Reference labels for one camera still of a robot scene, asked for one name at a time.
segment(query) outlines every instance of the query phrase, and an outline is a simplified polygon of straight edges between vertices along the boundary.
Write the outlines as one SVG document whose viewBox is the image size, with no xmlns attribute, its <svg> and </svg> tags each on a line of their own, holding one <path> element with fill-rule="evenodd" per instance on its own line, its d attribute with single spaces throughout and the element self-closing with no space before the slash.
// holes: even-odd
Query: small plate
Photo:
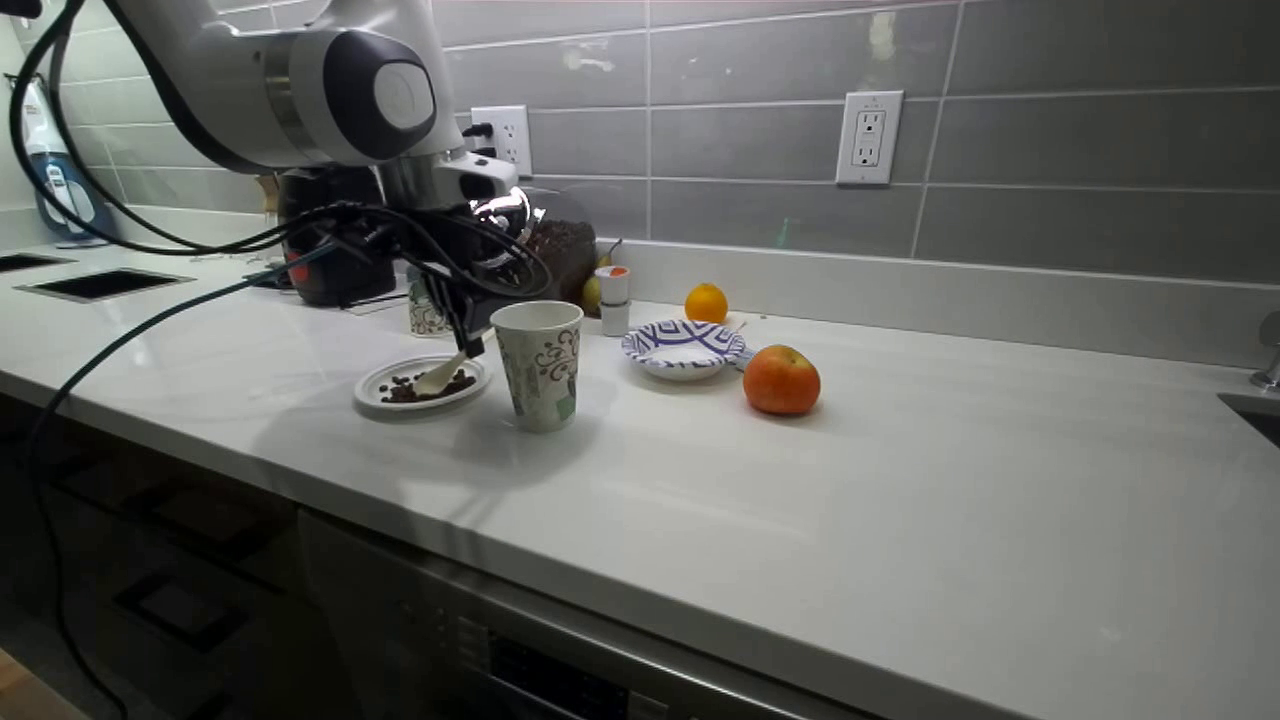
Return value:
<svg viewBox="0 0 1280 720">
<path fill-rule="evenodd" d="M 660 320 L 626 342 L 627 360 L 657 382 L 707 382 L 749 356 L 749 346 L 722 326 Z"/>
<path fill-rule="evenodd" d="M 432 414 L 432 410 L 444 410 L 444 404 L 471 400 L 493 383 L 493 368 L 480 356 L 471 356 L 465 364 L 465 377 L 471 377 L 471 383 L 465 383 L 457 393 L 444 393 L 444 395 L 423 395 L 423 400 L 387 400 L 387 388 L 391 388 L 398 377 L 408 382 L 408 377 L 430 372 L 430 368 L 438 368 L 444 360 L 453 360 L 453 356 L 413 356 L 413 360 L 401 360 L 401 364 L 384 364 L 384 368 L 362 377 L 353 395 L 367 414 Z"/>
</svg>

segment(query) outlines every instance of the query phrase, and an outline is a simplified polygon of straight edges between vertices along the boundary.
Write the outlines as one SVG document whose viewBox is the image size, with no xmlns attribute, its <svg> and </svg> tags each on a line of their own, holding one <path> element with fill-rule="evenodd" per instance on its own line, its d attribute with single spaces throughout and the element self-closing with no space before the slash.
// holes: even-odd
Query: white countertop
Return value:
<svg viewBox="0 0 1280 720">
<path fill-rule="evenodd" d="M 201 281 L 102 306 L 17 290 L 115 262 L 0 275 L 0 393 L 45 400 L 135 320 L 241 281 L 236 262 L 130 258 Z M 1243 372 L 738 320 L 819 364 L 813 419 L 753 416 L 733 377 L 640 382 L 596 326 L 556 435 L 516 432 L 505 382 L 367 419 L 362 372 L 453 346 L 413 338 L 404 306 L 313 312 L 281 293 L 162 326 L 72 414 L 743 665 L 833 652 L 852 665 L 806 676 L 800 652 L 780 676 L 870 710 L 897 705 L 884 670 L 1051 720 L 1277 715 L 1280 449 L 1218 400 Z M 707 615 L 760 631 L 717 635 Z"/>
</svg>

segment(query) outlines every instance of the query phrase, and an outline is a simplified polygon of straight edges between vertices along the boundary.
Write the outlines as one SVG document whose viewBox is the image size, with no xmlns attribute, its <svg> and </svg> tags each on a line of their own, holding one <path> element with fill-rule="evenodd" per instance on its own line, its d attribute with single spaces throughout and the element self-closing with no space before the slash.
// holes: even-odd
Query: outlet cover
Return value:
<svg viewBox="0 0 1280 720">
<path fill-rule="evenodd" d="M 906 91 L 847 91 L 838 150 L 838 186 L 890 186 Z"/>
<path fill-rule="evenodd" d="M 480 103 L 471 123 L 493 123 L 498 155 L 516 163 L 520 178 L 533 178 L 530 153 L 530 110 L 523 103 Z"/>
</svg>

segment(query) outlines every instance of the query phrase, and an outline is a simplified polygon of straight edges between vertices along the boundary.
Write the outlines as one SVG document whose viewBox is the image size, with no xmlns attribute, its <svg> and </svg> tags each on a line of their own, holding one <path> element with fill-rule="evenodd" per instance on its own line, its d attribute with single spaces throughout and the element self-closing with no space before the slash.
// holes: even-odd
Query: white cup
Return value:
<svg viewBox="0 0 1280 720">
<path fill-rule="evenodd" d="M 577 414 L 577 346 L 586 307 L 523 301 L 493 312 L 520 428 L 554 432 Z"/>
</svg>

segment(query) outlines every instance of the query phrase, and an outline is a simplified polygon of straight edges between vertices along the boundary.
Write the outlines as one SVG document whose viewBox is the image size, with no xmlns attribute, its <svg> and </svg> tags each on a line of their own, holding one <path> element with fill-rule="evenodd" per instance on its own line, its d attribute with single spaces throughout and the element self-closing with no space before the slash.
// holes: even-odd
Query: cup rim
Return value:
<svg viewBox="0 0 1280 720">
<path fill-rule="evenodd" d="M 579 320 L 586 320 L 586 307 L 568 301 L 520 301 L 490 316 L 490 326 L 499 332 L 563 332 L 563 330 L 577 330 Z"/>
</svg>

